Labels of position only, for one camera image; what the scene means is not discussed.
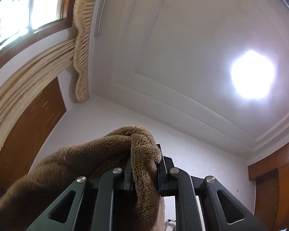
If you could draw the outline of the brown fleece sweater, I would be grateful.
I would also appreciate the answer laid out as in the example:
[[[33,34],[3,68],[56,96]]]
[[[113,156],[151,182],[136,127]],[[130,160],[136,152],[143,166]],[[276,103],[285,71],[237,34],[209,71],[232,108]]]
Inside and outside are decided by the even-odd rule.
[[[131,162],[137,202],[122,218],[124,230],[162,230],[165,204],[157,190],[161,150],[144,127],[128,125],[42,159],[0,198],[0,218],[9,230],[25,230],[79,176],[99,178]]]

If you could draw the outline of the brown wooden door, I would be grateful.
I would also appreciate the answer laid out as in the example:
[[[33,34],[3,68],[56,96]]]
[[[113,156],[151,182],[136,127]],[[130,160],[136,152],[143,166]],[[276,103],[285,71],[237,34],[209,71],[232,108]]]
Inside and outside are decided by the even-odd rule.
[[[26,108],[0,152],[0,187],[8,189],[26,175],[42,145],[66,112],[55,78]]]

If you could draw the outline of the brown wooden wardrobe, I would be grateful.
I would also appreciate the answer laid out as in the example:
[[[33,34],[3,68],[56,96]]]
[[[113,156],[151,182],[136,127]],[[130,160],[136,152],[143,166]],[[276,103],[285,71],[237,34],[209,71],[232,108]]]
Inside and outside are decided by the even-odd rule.
[[[268,230],[289,227],[289,143],[248,167],[256,183],[254,215]]]

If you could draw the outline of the round ceiling light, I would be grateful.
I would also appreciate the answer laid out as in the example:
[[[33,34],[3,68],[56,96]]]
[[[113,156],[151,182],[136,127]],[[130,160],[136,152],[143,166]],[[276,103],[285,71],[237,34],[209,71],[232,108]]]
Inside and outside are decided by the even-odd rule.
[[[239,96],[245,100],[262,100],[270,94],[276,67],[267,56],[251,49],[233,62],[230,75]]]

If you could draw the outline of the beige pleated curtain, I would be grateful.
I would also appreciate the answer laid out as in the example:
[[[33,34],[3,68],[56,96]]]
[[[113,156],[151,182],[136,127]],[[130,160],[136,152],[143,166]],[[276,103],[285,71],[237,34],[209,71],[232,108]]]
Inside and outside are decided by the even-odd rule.
[[[34,58],[0,87],[0,150],[28,105],[69,66],[73,66],[78,73],[76,99],[82,102],[88,98],[89,36],[95,2],[76,0],[73,8],[76,38],[62,42]]]

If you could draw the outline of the window with dark frame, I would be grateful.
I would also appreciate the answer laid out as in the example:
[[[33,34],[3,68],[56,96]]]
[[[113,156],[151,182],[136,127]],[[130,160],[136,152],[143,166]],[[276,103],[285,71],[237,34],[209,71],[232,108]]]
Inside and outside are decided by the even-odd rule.
[[[0,0],[0,69],[34,43],[71,28],[75,0]]]

